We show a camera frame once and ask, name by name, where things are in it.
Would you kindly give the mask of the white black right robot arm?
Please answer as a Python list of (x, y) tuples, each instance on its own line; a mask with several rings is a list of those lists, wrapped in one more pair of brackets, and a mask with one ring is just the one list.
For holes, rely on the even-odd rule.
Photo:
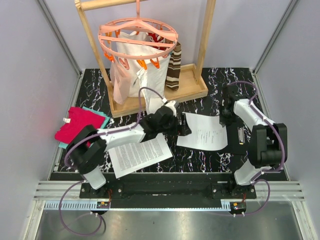
[(230, 83), (222, 90), (219, 106), (219, 123), (229, 127), (241, 119), (250, 130), (247, 161), (233, 173), (227, 185), (228, 195), (239, 198), (245, 186), (253, 185), (265, 173), (279, 172), (288, 158), (288, 129), (265, 116), (254, 104), (253, 98), (238, 92)]

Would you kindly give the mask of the white signature form sheet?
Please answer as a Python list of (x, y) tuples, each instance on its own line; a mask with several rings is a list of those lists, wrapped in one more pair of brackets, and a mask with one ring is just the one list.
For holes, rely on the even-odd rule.
[(191, 130), (187, 136), (177, 138), (177, 146), (202, 151), (220, 151), (228, 145), (227, 128), (220, 124), (219, 116), (206, 116), (185, 112)]

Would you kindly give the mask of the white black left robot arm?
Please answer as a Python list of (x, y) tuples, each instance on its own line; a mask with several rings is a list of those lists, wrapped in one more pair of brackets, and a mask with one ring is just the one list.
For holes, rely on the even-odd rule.
[(108, 193), (107, 180), (99, 168), (99, 157), (104, 152), (126, 144), (144, 143), (159, 134), (185, 137), (192, 133), (184, 113), (178, 114), (174, 101), (166, 103), (154, 113), (141, 117), (130, 125), (96, 129), (85, 126), (67, 146), (65, 164), (72, 162), (72, 168), (90, 184), (90, 192), (97, 198)]

